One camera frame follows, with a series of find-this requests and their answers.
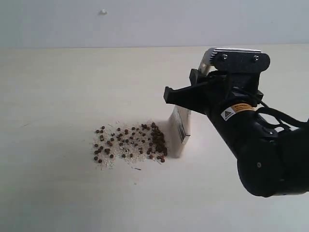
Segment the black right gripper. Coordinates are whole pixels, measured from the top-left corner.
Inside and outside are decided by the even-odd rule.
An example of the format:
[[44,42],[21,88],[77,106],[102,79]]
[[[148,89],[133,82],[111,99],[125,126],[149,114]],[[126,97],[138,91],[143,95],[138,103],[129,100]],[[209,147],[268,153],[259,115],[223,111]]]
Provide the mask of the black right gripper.
[[263,93],[258,90],[259,79],[260,73],[212,71],[206,76],[191,69],[190,86],[180,89],[165,87],[163,98],[166,104],[200,114],[219,112],[235,103],[244,102],[256,107],[263,98]]

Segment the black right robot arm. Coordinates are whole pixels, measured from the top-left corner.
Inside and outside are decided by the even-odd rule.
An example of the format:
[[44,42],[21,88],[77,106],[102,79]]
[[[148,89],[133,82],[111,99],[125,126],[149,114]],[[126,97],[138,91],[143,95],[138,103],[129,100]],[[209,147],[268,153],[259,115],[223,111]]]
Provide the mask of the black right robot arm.
[[237,160],[240,181],[254,196],[298,195],[309,190],[309,125],[295,130],[275,126],[262,113],[290,122],[274,109],[256,106],[258,74],[190,72],[191,85],[166,87],[164,100],[206,115]]

